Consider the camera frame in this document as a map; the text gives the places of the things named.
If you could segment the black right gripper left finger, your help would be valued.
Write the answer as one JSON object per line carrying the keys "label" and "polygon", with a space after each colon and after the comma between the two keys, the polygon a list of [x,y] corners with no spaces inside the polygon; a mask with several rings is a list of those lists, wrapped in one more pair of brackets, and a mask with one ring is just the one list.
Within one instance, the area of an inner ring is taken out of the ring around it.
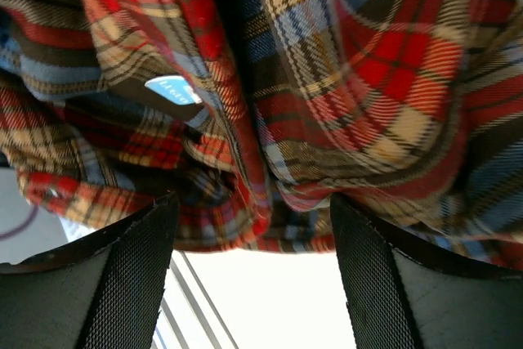
{"label": "black right gripper left finger", "polygon": [[74,242],[1,265],[3,348],[149,348],[179,203],[174,194]]}

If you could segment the red brown plaid shirt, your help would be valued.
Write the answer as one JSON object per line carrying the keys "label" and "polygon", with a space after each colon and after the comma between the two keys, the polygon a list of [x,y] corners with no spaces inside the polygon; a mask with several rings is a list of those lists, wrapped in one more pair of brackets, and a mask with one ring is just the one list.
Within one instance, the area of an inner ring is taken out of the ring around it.
{"label": "red brown plaid shirt", "polygon": [[334,248],[330,199],[522,267],[522,0],[1,0],[1,151],[101,228]]}

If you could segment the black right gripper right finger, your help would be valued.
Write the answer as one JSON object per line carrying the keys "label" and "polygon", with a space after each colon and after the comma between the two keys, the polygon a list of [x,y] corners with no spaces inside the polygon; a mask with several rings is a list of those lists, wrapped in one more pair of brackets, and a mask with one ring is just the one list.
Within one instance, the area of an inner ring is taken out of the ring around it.
{"label": "black right gripper right finger", "polygon": [[522,273],[460,256],[333,195],[358,348],[520,348]]}

